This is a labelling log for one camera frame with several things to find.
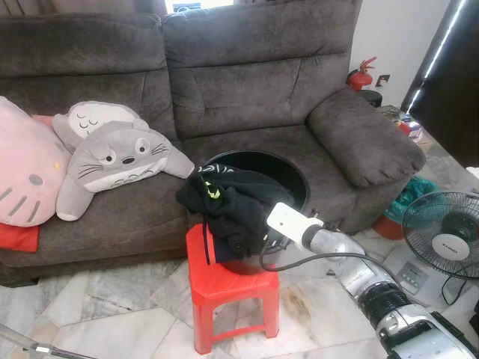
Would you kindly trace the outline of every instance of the black bucket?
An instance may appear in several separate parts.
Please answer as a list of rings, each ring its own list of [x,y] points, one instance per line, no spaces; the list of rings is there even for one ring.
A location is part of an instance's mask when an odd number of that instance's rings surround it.
[[[207,162],[207,165],[219,163],[246,171],[255,171],[278,181],[293,195],[293,208],[302,211],[309,199],[309,187],[302,173],[287,159],[275,154],[258,151],[230,151],[219,154]],[[265,262],[273,264],[280,252],[265,257]],[[222,265],[236,273],[257,274],[262,272],[259,255],[231,260]]]

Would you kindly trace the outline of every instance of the sofa backrest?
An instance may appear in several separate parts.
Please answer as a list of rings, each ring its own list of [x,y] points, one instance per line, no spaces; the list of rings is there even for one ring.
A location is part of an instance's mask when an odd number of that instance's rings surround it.
[[[347,77],[359,1],[194,10],[163,21],[180,138],[304,123]]]
[[[115,102],[177,138],[158,16],[1,18],[0,54],[0,96],[30,114]]]

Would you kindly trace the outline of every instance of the electric fan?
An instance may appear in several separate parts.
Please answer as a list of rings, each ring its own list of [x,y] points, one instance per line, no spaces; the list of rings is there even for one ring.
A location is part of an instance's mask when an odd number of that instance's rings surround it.
[[[405,246],[384,264],[416,301],[432,304],[449,277],[479,278],[479,196],[439,191],[415,200],[403,216]]]

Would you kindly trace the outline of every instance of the electrical outlet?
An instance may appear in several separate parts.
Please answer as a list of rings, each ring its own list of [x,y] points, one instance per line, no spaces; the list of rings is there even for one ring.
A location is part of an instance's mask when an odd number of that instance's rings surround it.
[[[386,85],[390,77],[391,75],[379,75],[377,78],[376,87],[381,88],[382,86]]]

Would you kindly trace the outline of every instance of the sofa armrest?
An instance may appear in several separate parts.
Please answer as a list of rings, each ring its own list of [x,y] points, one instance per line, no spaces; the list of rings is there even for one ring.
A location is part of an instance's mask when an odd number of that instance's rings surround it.
[[[350,88],[320,103],[307,124],[350,182],[359,187],[410,177],[426,162],[414,142]]]

